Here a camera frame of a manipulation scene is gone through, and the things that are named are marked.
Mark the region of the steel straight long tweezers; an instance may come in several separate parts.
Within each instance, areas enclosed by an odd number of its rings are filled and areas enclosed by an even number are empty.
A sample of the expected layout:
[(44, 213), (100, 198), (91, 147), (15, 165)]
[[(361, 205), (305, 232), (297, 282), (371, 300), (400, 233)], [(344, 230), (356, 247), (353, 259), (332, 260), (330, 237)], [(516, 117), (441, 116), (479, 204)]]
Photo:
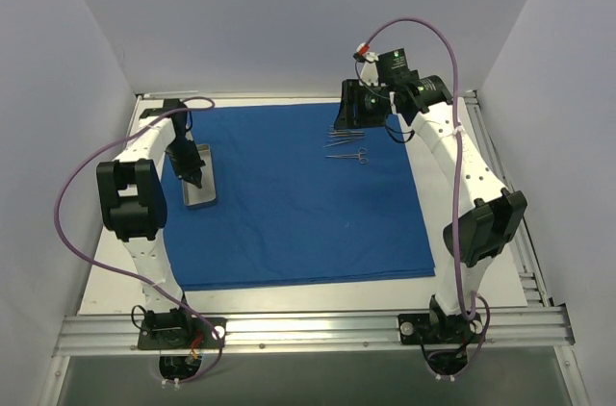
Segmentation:
[(328, 147), (340, 146), (340, 145), (345, 145), (345, 144), (352, 144), (355, 142), (361, 142), (362, 140), (363, 139), (360, 139), (360, 138), (332, 140), (332, 141), (328, 141), (323, 147), (328, 148)]

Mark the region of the steel ring-handled forceps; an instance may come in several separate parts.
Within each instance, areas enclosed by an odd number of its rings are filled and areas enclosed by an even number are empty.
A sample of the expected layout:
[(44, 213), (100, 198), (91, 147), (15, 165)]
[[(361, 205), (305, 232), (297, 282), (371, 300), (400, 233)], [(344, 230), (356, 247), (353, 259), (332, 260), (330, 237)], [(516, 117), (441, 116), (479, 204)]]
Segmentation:
[(349, 154), (326, 155), (326, 158), (335, 160), (356, 160), (360, 165), (366, 165), (369, 162), (367, 153), (368, 151), (366, 148), (358, 148), (356, 151)]

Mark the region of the blue surgical cloth wrap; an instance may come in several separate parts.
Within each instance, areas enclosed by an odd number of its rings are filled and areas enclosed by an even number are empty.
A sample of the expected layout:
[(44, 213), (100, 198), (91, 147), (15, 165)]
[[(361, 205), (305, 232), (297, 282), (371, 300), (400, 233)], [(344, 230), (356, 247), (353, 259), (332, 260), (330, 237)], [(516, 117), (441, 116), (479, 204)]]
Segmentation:
[[(220, 108), (195, 116), (218, 202), (184, 205), (169, 166), (164, 240), (186, 291), (429, 277), (434, 261), (406, 149), (380, 129), (324, 148), (334, 104)], [(327, 159), (366, 148), (369, 162)]]

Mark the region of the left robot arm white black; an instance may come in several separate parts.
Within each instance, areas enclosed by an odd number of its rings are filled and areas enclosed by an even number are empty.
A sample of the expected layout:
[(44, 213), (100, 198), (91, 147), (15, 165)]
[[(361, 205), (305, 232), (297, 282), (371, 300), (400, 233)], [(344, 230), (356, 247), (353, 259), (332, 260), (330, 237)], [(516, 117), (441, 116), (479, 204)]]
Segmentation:
[(194, 324), (165, 250), (167, 202), (157, 163), (168, 158), (177, 179), (202, 187), (205, 163), (193, 140), (190, 118), (180, 99), (145, 110), (138, 135), (113, 160), (96, 168), (104, 226), (129, 252), (137, 274), (144, 278), (141, 330), (159, 331), (172, 347), (183, 347), (193, 339)]

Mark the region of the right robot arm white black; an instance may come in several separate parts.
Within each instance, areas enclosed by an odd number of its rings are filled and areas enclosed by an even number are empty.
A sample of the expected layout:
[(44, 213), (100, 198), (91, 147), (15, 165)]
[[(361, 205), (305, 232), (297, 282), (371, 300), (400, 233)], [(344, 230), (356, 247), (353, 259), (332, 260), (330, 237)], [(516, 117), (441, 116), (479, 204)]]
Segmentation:
[(421, 140), (452, 188), (451, 221), (443, 229), (450, 257), (438, 272), (427, 329), (451, 340), (475, 316), (483, 276), (523, 219), (524, 194), (508, 189), (483, 160), (459, 118), (459, 102), (443, 80), (409, 68), (404, 50), (376, 54), (365, 45), (363, 67), (342, 83), (337, 131), (382, 127), (393, 140)]

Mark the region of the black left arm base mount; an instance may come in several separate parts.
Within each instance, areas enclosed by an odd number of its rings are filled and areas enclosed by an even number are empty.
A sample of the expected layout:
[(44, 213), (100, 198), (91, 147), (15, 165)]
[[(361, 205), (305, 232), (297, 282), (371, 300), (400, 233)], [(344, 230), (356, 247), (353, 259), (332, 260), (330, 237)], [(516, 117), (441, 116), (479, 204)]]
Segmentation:
[(169, 312), (144, 318), (137, 347), (139, 350), (215, 349), (219, 343), (201, 319)]

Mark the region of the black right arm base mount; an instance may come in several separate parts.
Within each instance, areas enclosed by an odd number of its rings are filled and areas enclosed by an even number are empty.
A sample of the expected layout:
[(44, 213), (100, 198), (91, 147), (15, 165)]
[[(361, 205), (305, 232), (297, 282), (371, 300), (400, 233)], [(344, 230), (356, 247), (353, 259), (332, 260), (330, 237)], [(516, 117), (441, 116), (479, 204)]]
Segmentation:
[(459, 345), (471, 342), (483, 329), (480, 315), (473, 321), (450, 316), (439, 321), (429, 313), (398, 314), (398, 337), (402, 345)]

